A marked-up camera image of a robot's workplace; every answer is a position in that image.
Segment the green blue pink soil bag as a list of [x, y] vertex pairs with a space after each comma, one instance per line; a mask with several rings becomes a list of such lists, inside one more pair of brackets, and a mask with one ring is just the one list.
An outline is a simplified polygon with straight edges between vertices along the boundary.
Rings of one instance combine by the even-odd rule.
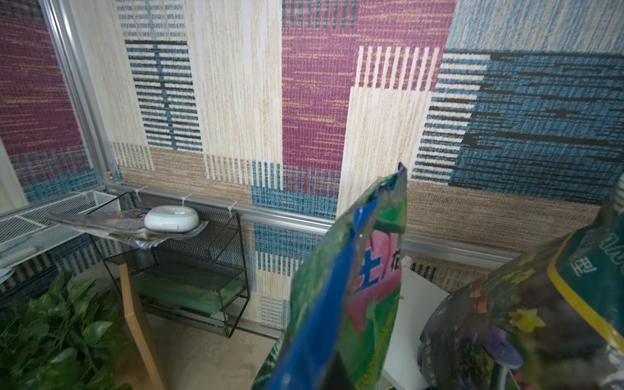
[[378, 179], [299, 267], [289, 324], [254, 389], [377, 387], [401, 295], [407, 177], [400, 164]]

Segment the dark green soil bag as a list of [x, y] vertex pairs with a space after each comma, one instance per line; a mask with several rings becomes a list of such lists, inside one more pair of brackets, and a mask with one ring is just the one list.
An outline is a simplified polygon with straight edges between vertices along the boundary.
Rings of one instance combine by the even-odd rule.
[[420, 336], [430, 389], [623, 386], [623, 183], [593, 224], [450, 294]]

